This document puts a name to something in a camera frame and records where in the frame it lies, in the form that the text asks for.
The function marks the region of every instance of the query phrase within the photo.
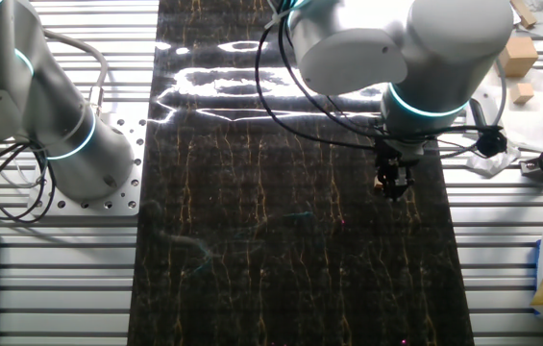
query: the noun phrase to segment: white cable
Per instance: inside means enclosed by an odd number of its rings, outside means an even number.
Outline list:
[[[289,15],[293,11],[297,11],[303,8],[305,5],[309,3],[309,1],[311,0],[304,0],[299,5],[293,6],[284,12],[277,13],[277,11],[275,11],[275,8],[273,7],[273,3],[271,2],[271,0],[267,0],[267,2],[269,3],[269,6],[271,6],[271,9],[273,9],[273,15],[271,15],[271,21],[268,22],[267,25],[264,26],[264,29],[269,29],[276,24],[280,24],[280,20],[282,20],[282,18]]]
[[[105,59],[105,56],[100,53],[99,50],[96,48],[90,46],[89,44],[68,36],[64,36],[62,34],[54,33],[49,30],[44,30],[44,35],[48,38],[55,39],[61,43],[65,43],[68,45],[71,45],[75,48],[79,48],[82,51],[88,52],[91,54],[98,62],[100,62],[100,75],[98,76],[98,80],[96,81],[95,86],[101,87],[102,84],[105,82],[105,79],[107,78],[107,74],[109,73],[109,64],[107,63],[107,59]]]
[[[26,184],[20,184],[20,183],[15,183],[13,182],[9,177],[8,175],[3,171],[0,172],[0,175],[2,176],[2,178],[4,178],[5,181],[7,181],[8,183],[10,183],[11,185],[14,185],[15,187],[18,187],[18,188],[32,188],[32,187],[35,187],[35,186],[38,186],[40,184],[40,182],[42,181],[42,176],[43,176],[43,173],[44,171],[47,169],[46,165],[40,170],[40,177],[38,177],[38,179],[35,181],[35,182],[30,182],[28,180],[28,178],[23,174],[23,172],[21,171],[21,167],[19,166],[19,162],[17,162],[17,159],[13,159],[12,162],[14,163],[14,166],[16,167],[17,171],[19,172],[19,175],[21,176],[21,178],[23,179],[23,181],[26,182]]]
[[[491,124],[491,126],[498,126],[500,120],[502,120],[502,115],[504,114],[504,107],[506,106],[506,72],[504,71],[504,67],[502,66],[502,62],[500,62],[499,58],[495,60],[495,63],[498,66],[498,71],[500,72],[500,81],[502,82],[502,103],[498,108],[498,114],[495,116],[495,120],[493,121],[493,124]]]

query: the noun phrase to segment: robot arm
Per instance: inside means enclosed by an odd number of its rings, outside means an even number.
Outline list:
[[[310,0],[287,25],[312,90],[341,94],[390,82],[384,130],[410,137],[376,140],[378,179],[392,199],[413,182],[409,168],[424,154],[427,138],[415,136],[465,114],[513,28],[506,0]],[[490,153],[506,149],[499,134],[486,140]]]
[[[28,0],[0,0],[0,142],[11,136],[45,149],[58,189],[75,201],[114,192],[133,167],[127,139],[66,77]]]

